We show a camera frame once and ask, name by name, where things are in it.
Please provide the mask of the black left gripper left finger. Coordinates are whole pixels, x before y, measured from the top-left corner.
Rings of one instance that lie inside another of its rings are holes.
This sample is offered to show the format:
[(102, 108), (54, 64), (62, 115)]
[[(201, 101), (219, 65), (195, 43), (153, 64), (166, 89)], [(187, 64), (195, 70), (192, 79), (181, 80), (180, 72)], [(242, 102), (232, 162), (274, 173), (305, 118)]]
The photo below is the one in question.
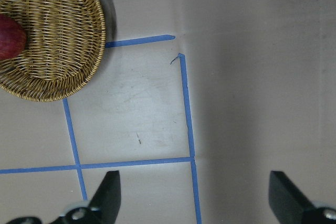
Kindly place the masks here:
[(59, 217), (60, 223), (115, 223), (121, 206), (119, 171), (106, 173), (96, 193), (85, 207), (77, 207)]

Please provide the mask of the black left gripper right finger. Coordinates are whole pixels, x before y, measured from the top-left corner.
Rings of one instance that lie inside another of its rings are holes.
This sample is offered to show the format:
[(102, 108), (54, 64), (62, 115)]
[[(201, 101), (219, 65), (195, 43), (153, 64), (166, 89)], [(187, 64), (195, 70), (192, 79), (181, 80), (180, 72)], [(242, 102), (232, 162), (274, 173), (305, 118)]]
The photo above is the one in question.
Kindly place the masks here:
[(335, 223), (335, 208), (313, 204), (282, 171), (269, 175), (268, 203), (279, 223)]

